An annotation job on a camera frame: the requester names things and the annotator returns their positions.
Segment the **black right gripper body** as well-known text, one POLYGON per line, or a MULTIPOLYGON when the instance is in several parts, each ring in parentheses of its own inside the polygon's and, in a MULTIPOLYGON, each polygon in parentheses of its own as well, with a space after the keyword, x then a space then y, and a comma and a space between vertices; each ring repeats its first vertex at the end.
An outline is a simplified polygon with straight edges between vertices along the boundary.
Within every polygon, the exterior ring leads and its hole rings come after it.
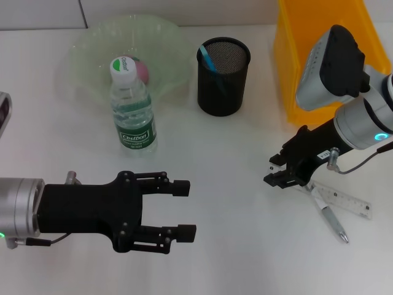
POLYGON ((341 139, 332 119, 314 130, 302 126, 284 145, 287 173, 285 186, 308 184, 316 169, 327 163, 328 158, 323 158, 322 154, 329 153, 331 148, 337 148, 341 155, 352 150, 341 139))

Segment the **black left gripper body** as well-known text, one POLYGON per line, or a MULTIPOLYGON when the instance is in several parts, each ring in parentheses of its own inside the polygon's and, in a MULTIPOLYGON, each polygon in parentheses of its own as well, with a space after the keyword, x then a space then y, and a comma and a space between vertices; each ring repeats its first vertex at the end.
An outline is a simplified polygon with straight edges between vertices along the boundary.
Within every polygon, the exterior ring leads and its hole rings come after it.
POLYGON ((102 234, 118 253, 134 250, 141 216, 142 194, 130 171, 102 185, 47 184, 37 210, 40 232, 102 234))

